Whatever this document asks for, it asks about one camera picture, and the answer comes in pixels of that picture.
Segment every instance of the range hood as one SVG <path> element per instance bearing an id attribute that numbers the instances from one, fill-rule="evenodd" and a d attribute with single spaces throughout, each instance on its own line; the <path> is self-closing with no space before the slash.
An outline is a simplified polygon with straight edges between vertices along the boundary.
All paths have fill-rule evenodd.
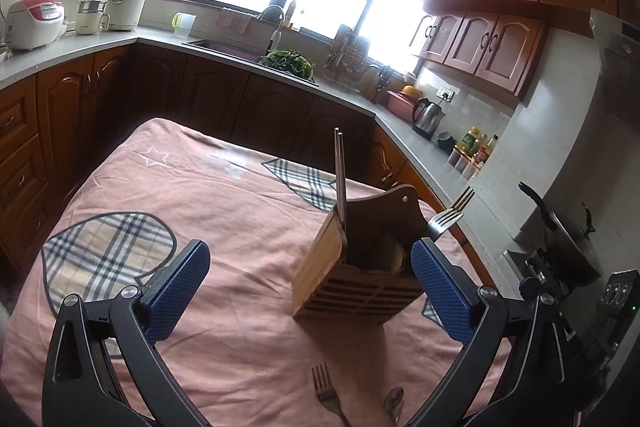
<path id="1" fill-rule="evenodd" d="M 597 10 L 591 10 L 590 25 L 607 110 L 640 133 L 640 30 Z"/>

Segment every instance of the sink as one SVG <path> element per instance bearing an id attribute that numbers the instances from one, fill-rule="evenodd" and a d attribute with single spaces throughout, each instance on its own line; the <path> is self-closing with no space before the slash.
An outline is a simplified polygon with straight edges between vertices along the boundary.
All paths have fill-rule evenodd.
<path id="1" fill-rule="evenodd" d="M 241 50 L 240 48 L 235 48 L 233 46 L 227 46 L 226 44 L 221 44 L 220 42 L 208 41 L 206 39 L 201 41 L 185 42 L 185 44 L 187 46 L 193 46 L 194 48 L 201 48 L 203 50 L 209 50 L 223 55 L 228 55 L 229 57 L 239 58 L 240 60 L 245 60 L 246 62 L 250 62 L 252 64 L 258 64 L 263 68 L 269 68 L 270 70 L 277 71 L 280 74 L 286 74 L 288 77 L 299 82 L 304 82 L 305 84 L 311 84 L 312 86 L 318 85 L 318 83 L 316 83 L 316 81 L 314 80 L 313 75 L 311 75 L 310 79 L 305 80 L 304 78 L 300 78 L 299 76 L 295 76 L 294 74 L 276 70 L 275 68 L 270 68 L 269 66 L 262 64 L 260 62 L 262 60 L 262 55 L 260 54 Z"/>

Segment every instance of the pink tablecloth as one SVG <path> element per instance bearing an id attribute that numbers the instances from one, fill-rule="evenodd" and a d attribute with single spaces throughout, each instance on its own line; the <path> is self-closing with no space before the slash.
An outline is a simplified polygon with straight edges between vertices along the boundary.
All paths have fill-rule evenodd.
<path id="1" fill-rule="evenodd" d="M 381 325 L 290 316 L 291 280 L 325 212 L 290 190 L 258 152 L 164 120 L 141 126 L 82 186 L 60 232 L 113 211 L 158 216 L 178 251 L 206 241 L 211 267 L 171 337 L 157 347 L 188 396 L 216 426 L 338 426 L 316 400 L 310 368 L 327 362 L 354 427 L 389 425 L 382 401 L 405 389 L 404 423 L 430 395 L 460 344 L 421 316 L 424 298 Z M 348 182 L 348 197 L 376 192 Z M 428 219 L 433 211 L 424 206 Z M 449 259 L 477 282 L 462 248 L 446 233 Z M 0 378 L 41 423 L 44 362 L 54 325 L 37 261 L 20 294 Z M 472 410 L 489 399 L 508 353 L 503 345 Z M 122 360 L 114 366 L 134 407 L 145 411 Z"/>

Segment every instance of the rice cooker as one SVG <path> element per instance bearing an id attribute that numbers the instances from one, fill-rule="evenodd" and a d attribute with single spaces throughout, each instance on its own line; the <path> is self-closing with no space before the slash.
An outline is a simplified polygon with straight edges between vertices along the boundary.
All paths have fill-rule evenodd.
<path id="1" fill-rule="evenodd" d="M 110 17 L 109 30 L 131 31 L 138 27 L 145 0 L 107 0 L 104 12 Z"/>
<path id="2" fill-rule="evenodd" d="M 58 0 L 21 0 L 9 6 L 4 40 L 13 50 L 32 50 L 56 40 L 65 9 Z"/>

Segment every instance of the fork on table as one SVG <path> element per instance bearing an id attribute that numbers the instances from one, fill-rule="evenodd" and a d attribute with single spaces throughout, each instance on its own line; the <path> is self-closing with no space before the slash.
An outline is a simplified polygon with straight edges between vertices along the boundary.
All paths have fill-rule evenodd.
<path id="1" fill-rule="evenodd" d="M 462 210 L 471 201 L 474 194 L 475 192 L 471 187 L 465 188 L 464 192 L 449 208 L 431 217 L 427 223 L 429 239 L 436 241 L 447 229 L 452 227 L 462 217 Z"/>
<path id="2" fill-rule="evenodd" d="M 318 402 L 320 402 L 325 409 L 337 414 L 340 420 L 342 420 L 344 427 L 351 427 L 349 420 L 347 420 L 347 417 L 342 412 L 340 398 L 338 398 L 338 394 L 335 392 L 334 385 L 331 382 L 329 368 L 326 367 L 326 362 L 312 367 L 311 375 L 314 378 L 314 387 L 316 388 Z"/>

